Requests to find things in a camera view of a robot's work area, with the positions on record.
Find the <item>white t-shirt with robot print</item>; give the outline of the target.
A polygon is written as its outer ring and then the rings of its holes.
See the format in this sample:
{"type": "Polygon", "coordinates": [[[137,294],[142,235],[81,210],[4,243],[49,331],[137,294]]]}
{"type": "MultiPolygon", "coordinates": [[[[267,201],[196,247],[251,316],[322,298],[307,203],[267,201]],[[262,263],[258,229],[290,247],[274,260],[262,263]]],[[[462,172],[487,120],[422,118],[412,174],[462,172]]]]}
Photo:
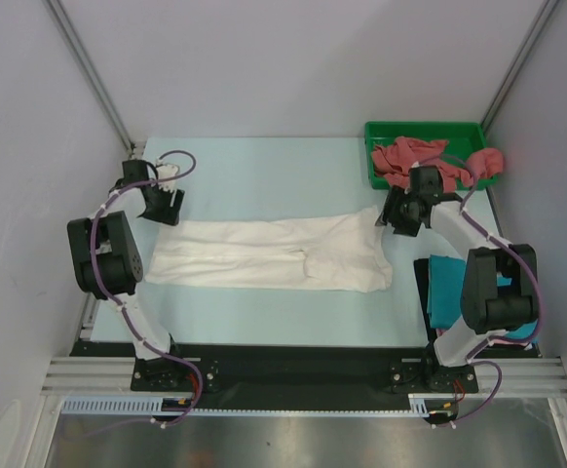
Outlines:
{"type": "Polygon", "coordinates": [[[161,285],[373,293],[392,284],[374,207],[277,221],[161,229],[145,279],[161,285]]]}

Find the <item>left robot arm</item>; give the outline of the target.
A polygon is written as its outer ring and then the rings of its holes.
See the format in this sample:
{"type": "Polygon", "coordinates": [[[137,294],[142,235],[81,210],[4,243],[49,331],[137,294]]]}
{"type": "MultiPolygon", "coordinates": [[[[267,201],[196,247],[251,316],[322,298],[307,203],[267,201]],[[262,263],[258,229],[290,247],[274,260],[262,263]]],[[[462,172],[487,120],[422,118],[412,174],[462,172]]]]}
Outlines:
{"type": "Polygon", "coordinates": [[[162,158],[151,163],[129,160],[108,198],[87,217],[67,223],[67,235],[79,288],[116,309],[126,326],[135,355],[131,389],[134,392],[179,391],[191,371],[173,352],[172,335],[141,305],[137,286],[144,266],[131,223],[148,220],[176,226],[184,191],[176,182],[183,172],[162,158]]]}

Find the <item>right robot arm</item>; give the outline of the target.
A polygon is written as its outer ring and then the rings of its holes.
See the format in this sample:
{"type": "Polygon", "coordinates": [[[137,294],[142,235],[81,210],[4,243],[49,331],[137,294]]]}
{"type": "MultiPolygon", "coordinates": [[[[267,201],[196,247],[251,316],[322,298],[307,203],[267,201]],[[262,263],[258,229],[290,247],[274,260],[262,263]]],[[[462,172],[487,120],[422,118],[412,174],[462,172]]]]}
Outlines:
{"type": "Polygon", "coordinates": [[[416,166],[407,188],[393,187],[377,225],[414,237],[420,228],[441,235],[465,260],[461,315],[427,346],[419,381],[445,390],[467,372],[474,358],[497,341],[529,345],[539,334],[543,311],[535,250],[484,228],[466,198],[443,189],[437,167],[416,166]]]}

